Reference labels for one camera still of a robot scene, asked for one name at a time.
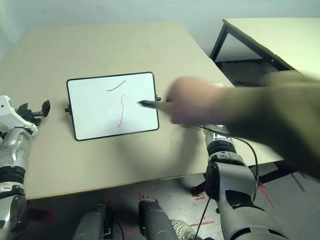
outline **beige tabletop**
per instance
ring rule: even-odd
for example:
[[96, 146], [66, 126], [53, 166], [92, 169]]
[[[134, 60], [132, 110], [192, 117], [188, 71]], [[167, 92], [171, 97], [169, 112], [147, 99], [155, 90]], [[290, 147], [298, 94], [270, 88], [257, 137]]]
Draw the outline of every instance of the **beige tabletop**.
[[[25, 178], [28, 199], [83, 192], [206, 171], [201, 129], [182, 128], [159, 113], [156, 131], [78, 142], [74, 138], [66, 81], [71, 78], [151, 71], [165, 94], [180, 76], [232, 87], [189, 34], [174, 22], [38, 28], [27, 32], [1, 61], [0, 93], [15, 107], [28, 102], [51, 111], [32, 141]], [[235, 143], [248, 165], [250, 149]], [[259, 162], [280, 157], [254, 143]]]
[[320, 18], [223, 20], [289, 69], [320, 79]]

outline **gray floor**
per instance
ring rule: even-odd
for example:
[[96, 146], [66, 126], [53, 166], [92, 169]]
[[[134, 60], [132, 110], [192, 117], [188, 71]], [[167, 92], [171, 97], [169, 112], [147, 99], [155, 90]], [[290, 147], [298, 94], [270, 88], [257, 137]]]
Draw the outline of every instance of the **gray floor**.
[[[262, 85], [258, 77], [274, 68], [267, 64], [227, 63], [220, 66], [226, 76], [236, 85]], [[274, 170], [273, 163], [260, 166], [262, 174]], [[132, 184], [123, 187], [71, 194], [30, 201], [31, 208], [52, 210], [50, 224], [31, 222], [23, 240], [71, 240], [82, 215], [93, 206], [110, 204], [115, 218], [121, 223], [126, 240], [145, 239], [139, 233], [138, 203], [141, 195], [158, 199], [170, 219], [187, 222], [196, 229], [208, 197], [194, 199], [189, 188], [201, 183], [202, 175]], [[320, 183], [296, 172], [265, 184], [258, 190], [255, 204], [264, 208], [284, 230], [291, 240], [316, 240], [320, 236]], [[222, 240], [220, 216], [215, 213], [217, 205], [211, 201], [201, 226], [199, 235]], [[115, 225], [115, 236], [121, 239]]]

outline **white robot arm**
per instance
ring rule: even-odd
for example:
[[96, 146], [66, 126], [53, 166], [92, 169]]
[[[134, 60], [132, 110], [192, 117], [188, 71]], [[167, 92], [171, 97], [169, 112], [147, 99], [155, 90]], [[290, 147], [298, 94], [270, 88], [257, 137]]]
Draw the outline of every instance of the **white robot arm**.
[[38, 132], [41, 119], [50, 111], [50, 102], [42, 110], [32, 112], [28, 104], [17, 111], [8, 96], [0, 96], [0, 239], [6, 240], [10, 232], [25, 228], [28, 220], [28, 206], [25, 198], [24, 178], [27, 169], [31, 140]]

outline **hand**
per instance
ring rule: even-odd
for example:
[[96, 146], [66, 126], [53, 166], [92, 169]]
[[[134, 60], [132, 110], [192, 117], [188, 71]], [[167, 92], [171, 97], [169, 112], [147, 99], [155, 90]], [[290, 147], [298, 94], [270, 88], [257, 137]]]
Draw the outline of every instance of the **hand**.
[[213, 124], [217, 102], [223, 88], [217, 88], [193, 77], [180, 77], [171, 86], [166, 102], [158, 109], [171, 116], [174, 124]]

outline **black marker line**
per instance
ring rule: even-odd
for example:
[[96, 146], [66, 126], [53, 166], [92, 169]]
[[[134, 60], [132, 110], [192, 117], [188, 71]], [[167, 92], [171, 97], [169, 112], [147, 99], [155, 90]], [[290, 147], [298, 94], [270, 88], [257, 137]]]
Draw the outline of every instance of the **black marker line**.
[[122, 83], [119, 84], [119, 86], [116, 86], [115, 88], [111, 89], [111, 90], [107, 90], [108, 92], [111, 92], [112, 90], [115, 90], [116, 88], [120, 87], [124, 82], [126, 82], [126, 80], [124, 80]]

